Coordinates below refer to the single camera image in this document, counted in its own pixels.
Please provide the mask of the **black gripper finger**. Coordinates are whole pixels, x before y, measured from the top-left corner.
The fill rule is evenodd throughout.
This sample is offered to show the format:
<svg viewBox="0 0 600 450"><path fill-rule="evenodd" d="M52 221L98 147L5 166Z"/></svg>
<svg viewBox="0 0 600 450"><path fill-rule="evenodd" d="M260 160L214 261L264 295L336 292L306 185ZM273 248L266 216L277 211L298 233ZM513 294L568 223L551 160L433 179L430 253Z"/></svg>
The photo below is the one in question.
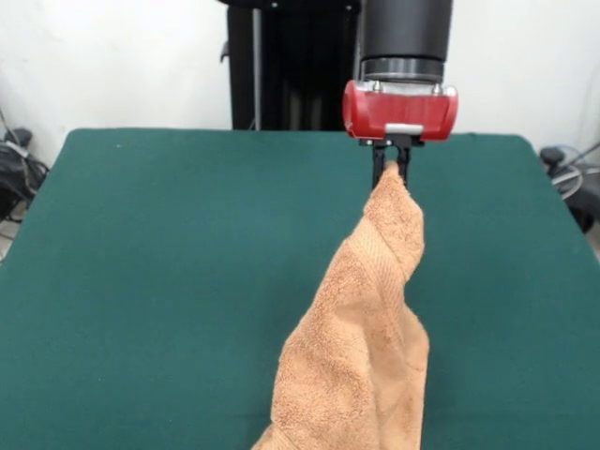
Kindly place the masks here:
<svg viewBox="0 0 600 450"><path fill-rule="evenodd" d="M397 166L398 174L404 182L408 181L408 170L411 162L412 146L410 144L400 144L397 146Z"/></svg>
<svg viewBox="0 0 600 450"><path fill-rule="evenodd" d="M376 143L372 147L372 188L375 188L384 171L385 168L385 151L387 149L387 145L384 143Z"/></svg>

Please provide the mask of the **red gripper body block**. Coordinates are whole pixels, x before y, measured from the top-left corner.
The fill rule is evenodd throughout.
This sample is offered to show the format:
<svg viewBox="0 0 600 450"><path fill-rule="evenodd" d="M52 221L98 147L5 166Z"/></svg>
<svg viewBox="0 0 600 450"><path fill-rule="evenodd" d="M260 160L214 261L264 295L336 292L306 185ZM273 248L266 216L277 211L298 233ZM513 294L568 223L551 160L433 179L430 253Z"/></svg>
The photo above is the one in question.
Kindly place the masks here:
<svg viewBox="0 0 600 450"><path fill-rule="evenodd" d="M342 101L347 133L366 141L399 135L444 141L457 115L458 91L437 83L351 80Z"/></svg>

